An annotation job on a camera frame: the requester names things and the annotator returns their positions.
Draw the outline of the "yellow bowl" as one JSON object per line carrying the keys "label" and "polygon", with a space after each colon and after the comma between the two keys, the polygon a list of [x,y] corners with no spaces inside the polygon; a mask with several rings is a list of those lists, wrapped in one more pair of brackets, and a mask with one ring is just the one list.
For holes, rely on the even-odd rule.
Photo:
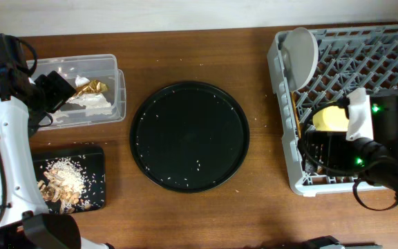
{"label": "yellow bowl", "polygon": [[317,131],[346,132],[349,124],[345,110],[335,106],[320,110],[312,121]]}

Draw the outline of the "white tissue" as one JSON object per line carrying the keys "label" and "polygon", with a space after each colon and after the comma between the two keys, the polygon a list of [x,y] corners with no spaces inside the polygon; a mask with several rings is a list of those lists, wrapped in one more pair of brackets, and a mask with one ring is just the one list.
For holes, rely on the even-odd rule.
{"label": "white tissue", "polygon": [[[86,77],[77,76],[75,78],[75,86],[76,88],[82,86],[91,81]],[[96,116],[96,115],[111,115],[112,104],[106,99],[105,93],[93,93],[93,94],[84,94],[74,100],[67,100],[66,103],[55,113],[52,114],[54,119],[59,119],[63,117],[68,117],[68,114],[65,114],[64,111],[82,111],[82,113],[88,116]]]}

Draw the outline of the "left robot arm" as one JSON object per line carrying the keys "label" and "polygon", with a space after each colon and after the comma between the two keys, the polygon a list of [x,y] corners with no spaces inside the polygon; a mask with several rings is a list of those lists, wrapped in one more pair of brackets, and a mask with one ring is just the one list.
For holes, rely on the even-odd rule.
{"label": "left robot arm", "polygon": [[110,248],[81,237],[72,216],[51,214],[39,190],[29,138],[75,89],[55,71],[30,82],[29,47],[0,34],[0,248]]}

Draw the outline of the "grey plate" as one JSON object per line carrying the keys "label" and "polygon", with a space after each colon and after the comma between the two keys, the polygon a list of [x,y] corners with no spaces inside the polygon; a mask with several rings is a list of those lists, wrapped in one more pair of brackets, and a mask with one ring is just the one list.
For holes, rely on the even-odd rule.
{"label": "grey plate", "polygon": [[281,52],[288,89],[302,89],[312,79],[319,59],[315,36],[306,28],[296,28],[287,34]]}

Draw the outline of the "gold coffee sachet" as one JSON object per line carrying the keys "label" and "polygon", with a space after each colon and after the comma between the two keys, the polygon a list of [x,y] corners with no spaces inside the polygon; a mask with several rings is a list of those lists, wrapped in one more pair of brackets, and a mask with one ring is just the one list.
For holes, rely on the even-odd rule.
{"label": "gold coffee sachet", "polygon": [[91,80],[88,83],[77,87],[76,93],[69,98],[69,100],[74,100],[84,94],[93,94],[93,93],[103,93],[108,91],[108,87],[105,83],[99,80]]}

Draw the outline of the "food scraps and rice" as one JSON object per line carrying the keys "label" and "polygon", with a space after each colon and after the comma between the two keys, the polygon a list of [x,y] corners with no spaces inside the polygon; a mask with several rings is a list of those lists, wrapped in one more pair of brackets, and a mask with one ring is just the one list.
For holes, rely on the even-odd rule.
{"label": "food scraps and rice", "polygon": [[95,196],[96,174],[89,174],[80,161],[70,157],[45,160],[39,170],[37,187],[50,213],[71,214],[95,208],[90,197]]}

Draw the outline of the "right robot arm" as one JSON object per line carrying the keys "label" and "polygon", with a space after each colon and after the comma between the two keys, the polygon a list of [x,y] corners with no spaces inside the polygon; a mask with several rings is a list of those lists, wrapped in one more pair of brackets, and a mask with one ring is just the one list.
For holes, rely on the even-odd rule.
{"label": "right robot arm", "polygon": [[[348,119],[346,131],[311,131],[315,115],[338,107]],[[352,193],[363,204],[358,186],[383,186],[395,193],[398,206],[398,90],[369,94],[357,88],[346,97],[311,111],[301,127],[299,151],[334,176],[354,176]]]}

